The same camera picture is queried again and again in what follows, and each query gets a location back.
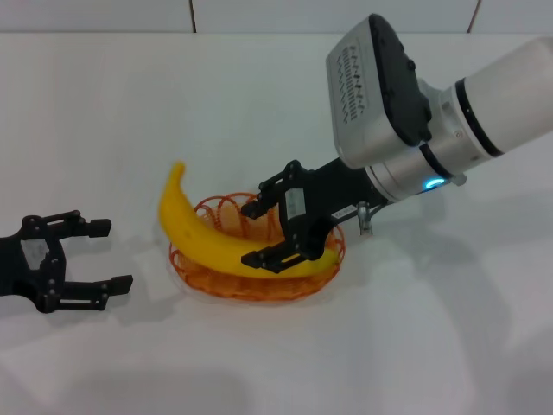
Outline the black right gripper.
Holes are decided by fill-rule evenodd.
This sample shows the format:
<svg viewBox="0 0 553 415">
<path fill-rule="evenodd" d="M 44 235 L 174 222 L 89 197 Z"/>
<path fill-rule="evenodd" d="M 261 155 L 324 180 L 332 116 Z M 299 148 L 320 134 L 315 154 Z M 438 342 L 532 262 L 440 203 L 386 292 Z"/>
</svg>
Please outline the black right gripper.
<svg viewBox="0 0 553 415">
<path fill-rule="evenodd" d="M 241 275 L 308 275 L 321 257 L 327 236 L 358 212 L 358 205 L 376 208 L 388 203 L 364 169 L 350 169 L 339 158 L 316 170 L 289 162 L 284 170 L 258 185 L 253 201 L 241 214 L 257 219 L 276 204 L 285 241 L 267 246 L 240 242 Z"/>
</svg>

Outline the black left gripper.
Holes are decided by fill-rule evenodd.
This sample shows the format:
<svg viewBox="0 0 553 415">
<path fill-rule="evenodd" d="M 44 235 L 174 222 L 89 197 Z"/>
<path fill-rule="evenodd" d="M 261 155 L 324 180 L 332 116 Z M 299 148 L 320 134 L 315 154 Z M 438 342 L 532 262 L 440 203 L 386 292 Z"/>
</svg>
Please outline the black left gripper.
<svg viewBox="0 0 553 415">
<path fill-rule="evenodd" d="M 133 277 L 65 282 L 67 261 L 60 240 L 104 238 L 110 231 L 109 219 L 86 221 L 79 210 L 24 217 L 15 234 L 1 238 L 1 295 L 25 297 L 41 313 L 104 310 L 110 297 L 129 293 Z"/>
</svg>

